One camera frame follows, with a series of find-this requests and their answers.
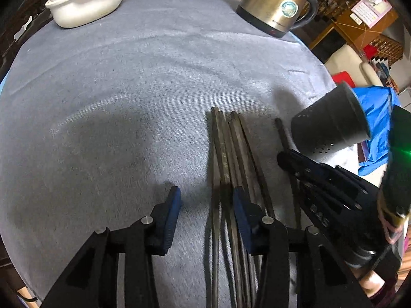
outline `kettle handle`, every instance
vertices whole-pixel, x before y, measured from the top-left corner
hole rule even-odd
[[[308,9],[308,12],[302,18],[300,18],[294,23],[294,25],[291,27],[291,30],[295,28],[300,28],[301,26],[308,24],[315,17],[315,15],[317,15],[318,1],[317,0],[307,0],[307,2],[310,4],[310,8]]]

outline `white label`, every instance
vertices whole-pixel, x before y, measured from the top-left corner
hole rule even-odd
[[[355,23],[360,25],[362,23],[362,20],[356,15],[356,14],[351,14],[350,17],[354,20]]]

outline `red object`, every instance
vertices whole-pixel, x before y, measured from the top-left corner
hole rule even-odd
[[[354,83],[353,79],[347,72],[341,72],[332,76],[332,80],[335,83],[340,83],[341,81],[345,81],[351,88],[355,88],[356,84]]]
[[[365,56],[367,57],[368,60],[375,57],[378,52],[377,48],[370,44],[365,45],[362,50],[364,51]]]

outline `bundle of chopsticks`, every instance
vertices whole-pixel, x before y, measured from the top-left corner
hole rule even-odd
[[[212,111],[212,308],[218,307],[218,265],[221,218],[227,223],[233,262],[236,307],[252,308],[260,276],[260,256],[250,256],[241,241],[234,216],[232,192],[242,186],[252,203],[275,217],[256,151],[241,114],[233,111],[226,119],[217,107]]]

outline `table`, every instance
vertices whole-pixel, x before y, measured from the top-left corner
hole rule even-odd
[[[238,17],[237,4],[123,0],[85,26],[52,21],[22,46],[0,96],[0,231],[40,299],[93,230],[129,226],[176,184],[173,246],[153,261],[159,302],[205,306],[212,106],[244,114],[276,214],[295,223],[273,119],[289,130],[335,85],[292,34],[268,36]],[[358,169],[353,148],[326,160]]]
[[[365,45],[370,44],[386,28],[388,28],[398,15],[391,9],[377,24],[369,28],[364,22],[358,25],[350,15],[353,12],[346,10],[336,21],[331,23],[309,45],[310,50],[318,45],[332,30],[336,30],[342,38],[352,47],[360,51]]]

